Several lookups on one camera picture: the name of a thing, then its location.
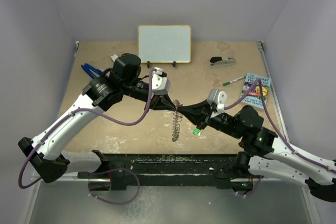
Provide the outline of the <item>large metal key ring disc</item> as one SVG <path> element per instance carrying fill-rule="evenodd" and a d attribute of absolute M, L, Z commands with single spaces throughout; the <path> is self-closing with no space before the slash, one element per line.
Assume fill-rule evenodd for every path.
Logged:
<path fill-rule="evenodd" d="M 183 116 L 177 111 L 177 108 L 181 106 L 179 100 L 175 99 L 173 103 L 175 105 L 175 111 L 173 112 L 172 141 L 176 142 L 180 137 L 180 122 L 182 121 Z"/>

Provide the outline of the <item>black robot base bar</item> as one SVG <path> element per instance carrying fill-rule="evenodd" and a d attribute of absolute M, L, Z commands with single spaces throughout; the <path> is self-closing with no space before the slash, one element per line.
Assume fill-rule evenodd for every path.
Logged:
<path fill-rule="evenodd" d="M 79 178 L 110 179 L 112 190 L 127 186 L 194 186 L 253 190 L 258 178 L 248 170 L 249 157 L 238 154 L 103 154 L 102 165 L 93 174 Z"/>

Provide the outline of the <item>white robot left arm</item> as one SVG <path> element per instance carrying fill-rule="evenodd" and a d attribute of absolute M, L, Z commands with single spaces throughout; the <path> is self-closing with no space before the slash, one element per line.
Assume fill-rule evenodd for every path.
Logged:
<path fill-rule="evenodd" d="M 108 165 L 102 161 L 99 152 L 69 153 L 64 148 L 98 116 L 123 126 L 139 124 L 149 109 L 154 108 L 154 99 L 167 95 L 170 88 L 170 81 L 163 69 L 150 69 L 148 83 L 139 77 L 140 72 L 141 59 L 130 53 L 116 57 L 111 68 L 98 70 L 97 75 L 60 118 L 37 136 L 24 137 L 18 142 L 26 155 L 24 165 L 31 163 L 40 179 L 46 183 L 72 172 L 89 172 L 96 178 L 104 177 Z M 105 114 L 113 105 L 121 102 L 125 95 L 146 103 L 143 114 L 134 122 L 122 122 Z"/>

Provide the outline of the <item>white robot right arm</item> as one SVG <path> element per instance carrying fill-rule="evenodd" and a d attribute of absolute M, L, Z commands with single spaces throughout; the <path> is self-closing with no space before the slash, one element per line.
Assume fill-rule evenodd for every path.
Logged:
<path fill-rule="evenodd" d="M 335 202 L 335 161 L 317 157 L 281 139 L 264 127 L 264 119 L 250 105 L 231 116 L 203 101 L 177 111 L 198 130 L 207 126 L 239 140 L 243 151 L 234 164 L 238 177 L 267 176 L 299 185 L 318 199 Z"/>

